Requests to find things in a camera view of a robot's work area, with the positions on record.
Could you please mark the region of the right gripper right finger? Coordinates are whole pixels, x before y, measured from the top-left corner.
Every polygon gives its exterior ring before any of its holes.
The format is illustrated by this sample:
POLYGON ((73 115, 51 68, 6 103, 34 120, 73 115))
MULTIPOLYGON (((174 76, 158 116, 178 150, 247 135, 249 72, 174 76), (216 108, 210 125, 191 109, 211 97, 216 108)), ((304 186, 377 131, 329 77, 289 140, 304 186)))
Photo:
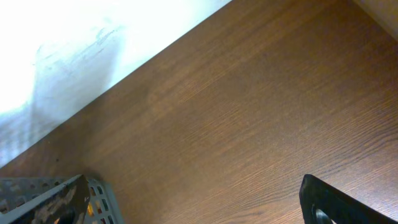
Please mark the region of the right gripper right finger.
POLYGON ((397 224, 397 221, 377 212, 311 174, 306 174, 303 177, 299 199, 305 224, 397 224))

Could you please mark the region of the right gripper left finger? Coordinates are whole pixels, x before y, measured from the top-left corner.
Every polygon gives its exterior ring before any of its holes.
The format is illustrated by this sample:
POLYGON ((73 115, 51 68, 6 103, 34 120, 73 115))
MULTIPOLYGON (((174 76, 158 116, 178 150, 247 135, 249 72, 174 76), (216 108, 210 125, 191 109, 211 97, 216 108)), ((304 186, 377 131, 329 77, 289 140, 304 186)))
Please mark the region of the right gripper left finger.
POLYGON ((1 179, 1 223, 83 224, 89 202, 84 175, 1 179))

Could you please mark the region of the grey plastic shopping basket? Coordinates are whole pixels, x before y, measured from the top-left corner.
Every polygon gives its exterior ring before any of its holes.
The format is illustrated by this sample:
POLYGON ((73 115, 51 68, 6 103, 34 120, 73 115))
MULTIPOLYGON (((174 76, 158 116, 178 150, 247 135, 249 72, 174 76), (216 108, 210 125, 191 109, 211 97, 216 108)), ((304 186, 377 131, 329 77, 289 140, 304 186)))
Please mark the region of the grey plastic shopping basket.
MULTIPOLYGON (((1 223, 4 216, 23 204, 68 181, 68 177, 2 177, 1 223)), ((90 202, 85 223, 123 223, 114 192, 109 184, 87 179, 90 202)))

